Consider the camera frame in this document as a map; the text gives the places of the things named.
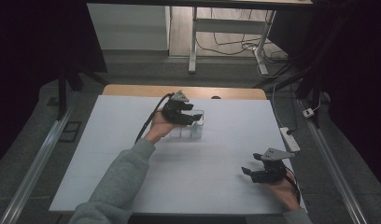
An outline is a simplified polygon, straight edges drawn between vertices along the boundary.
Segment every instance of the wooden floor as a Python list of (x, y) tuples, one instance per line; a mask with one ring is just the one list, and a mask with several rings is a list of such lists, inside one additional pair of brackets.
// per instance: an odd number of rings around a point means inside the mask
[[(228, 9), (228, 8), (210, 8), (199, 7), (197, 11), (198, 18), (216, 18), (227, 20), (252, 20), (264, 21), (265, 10), (251, 9)], [(173, 7), (170, 32), (170, 56), (189, 56), (191, 47), (191, 27), (192, 27), (192, 8), (191, 7)], [(231, 56), (231, 57), (254, 57), (251, 50), (243, 50), (241, 43), (219, 45), (220, 43), (236, 42), (246, 40), (247, 43), (258, 44), (260, 35), (239, 35), (239, 34), (214, 34), (197, 33), (197, 40), (200, 46), (197, 46), (197, 56)], [(274, 44), (266, 44), (264, 47), (266, 54), (270, 55), (274, 51), (280, 50)], [(285, 52), (275, 53), (275, 57), (286, 57)]]

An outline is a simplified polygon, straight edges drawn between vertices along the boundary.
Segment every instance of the hand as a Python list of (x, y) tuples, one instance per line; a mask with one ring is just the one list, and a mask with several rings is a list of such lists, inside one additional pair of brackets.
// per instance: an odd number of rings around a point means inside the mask
[[(295, 182), (295, 177), (289, 170), (287, 170), (287, 176)], [(285, 178), (275, 183), (264, 183), (263, 185), (269, 189), (288, 210), (292, 211), (301, 208), (296, 199), (295, 189)]]
[(165, 137), (175, 128), (183, 128), (186, 125), (174, 124), (167, 121), (161, 113), (161, 110), (158, 110), (153, 117), (152, 123), (148, 133), (145, 135), (145, 138), (149, 140), (150, 143), (155, 144), (161, 140), (162, 137)]

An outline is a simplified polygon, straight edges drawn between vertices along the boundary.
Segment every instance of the gray sweatshirt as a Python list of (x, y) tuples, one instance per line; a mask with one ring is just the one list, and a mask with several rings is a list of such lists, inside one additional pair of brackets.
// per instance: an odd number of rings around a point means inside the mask
[[(131, 149), (123, 150), (109, 166), (89, 201), (77, 206), (69, 223), (127, 223), (155, 149), (148, 140), (141, 138)], [(304, 209), (284, 213), (284, 218), (289, 224), (312, 223)]]

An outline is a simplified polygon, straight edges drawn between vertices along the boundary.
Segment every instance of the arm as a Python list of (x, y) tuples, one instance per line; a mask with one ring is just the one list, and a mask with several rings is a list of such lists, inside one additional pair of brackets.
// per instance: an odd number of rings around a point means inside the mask
[[(287, 171), (287, 176), (294, 181), (295, 178), (289, 171)], [(287, 223), (312, 224), (306, 211), (298, 204), (293, 186), (286, 179), (283, 178), (275, 183), (265, 183), (263, 185), (268, 188), (289, 210), (283, 214)]]
[(145, 137), (111, 163), (89, 201), (77, 206), (69, 223), (127, 223), (135, 195), (147, 175), (153, 145), (175, 127), (157, 113)]

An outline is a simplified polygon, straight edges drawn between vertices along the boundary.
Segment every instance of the black wrist strap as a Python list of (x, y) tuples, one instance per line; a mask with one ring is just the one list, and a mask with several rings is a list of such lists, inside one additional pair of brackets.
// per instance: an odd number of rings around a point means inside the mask
[(298, 201), (298, 204), (301, 204), (301, 191), (299, 190), (298, 186), (287, 175), (285, 175), (284, 178), (286, 178), (286, 180), (293, 186), (293, 189), (295, 189), (296, 200)]

